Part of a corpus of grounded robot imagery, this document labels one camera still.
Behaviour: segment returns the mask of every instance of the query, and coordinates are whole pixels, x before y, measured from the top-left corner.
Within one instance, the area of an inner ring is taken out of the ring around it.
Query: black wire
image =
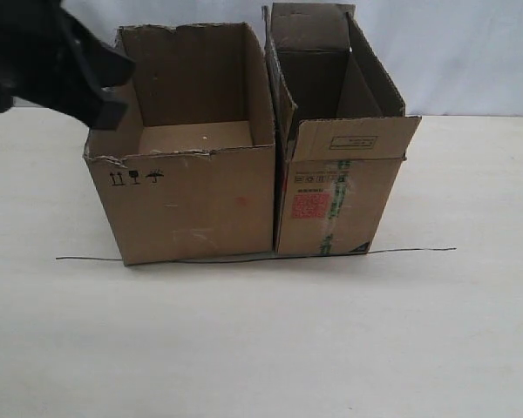
[[[415,251],[436,251],[436,252],[445,252],[445,251],[455,251],[457,248],[394,248],[391,250],[376,250],[366,253],[370,254],[383,254],[383,253],[408,253]],[[261,259],[247,259],[247,260],[220,260],[220,261],[194,261],[194,260],[175,260],[168,261],[169,263],[174,264],[245,264],[245,263],[254,263],[256,261],[271,261],[271,260],[304,260],[304,259],[320,259],[326,257],[352,257],[354,255],[366,255],[364,253],[360,254],[337,254],[337,255],[293,255],[285,257],[264,257]],[[99,257],[57,257],[56,260],[91,260],[91,261],[122,261],[122,259],[103,259]]]

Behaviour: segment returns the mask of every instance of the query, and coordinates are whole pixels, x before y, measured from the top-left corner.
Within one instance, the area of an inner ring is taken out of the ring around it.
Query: white table
[[[85,128],[0,116],[0,418],[523,418],[523,118],[426,118],[373,249],[118,257]]]

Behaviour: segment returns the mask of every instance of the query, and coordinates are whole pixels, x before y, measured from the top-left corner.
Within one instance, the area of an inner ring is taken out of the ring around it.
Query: white backdrop
[[[121,24],[241,21],[262,38],[265,3],[270,1],[66,0],[65,7],[104,40],[112,40]],[[356,4],[357,20],[408,112],[523,116],[523,0]]]

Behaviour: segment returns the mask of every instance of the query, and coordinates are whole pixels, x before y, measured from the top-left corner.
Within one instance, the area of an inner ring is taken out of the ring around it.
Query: cardboard
[[[276,251],[367,253],[420,117],[344,4],[264,7],[278,126]]]
[[[275,127],[246,24],[124,27],[137,62],[117,131],[84,158],[127,265],[272,249]]]

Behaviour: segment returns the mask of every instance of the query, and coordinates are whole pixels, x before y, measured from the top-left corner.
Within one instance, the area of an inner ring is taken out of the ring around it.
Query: cardboard box
[[[279,254],[367,253],[420,122],[354,6],[275,3],[266,59],[279,127]]]
[[[85,146],[125,264],[271,251],[275,128],[246,24],[124,27],[137,62],[117,131]]]

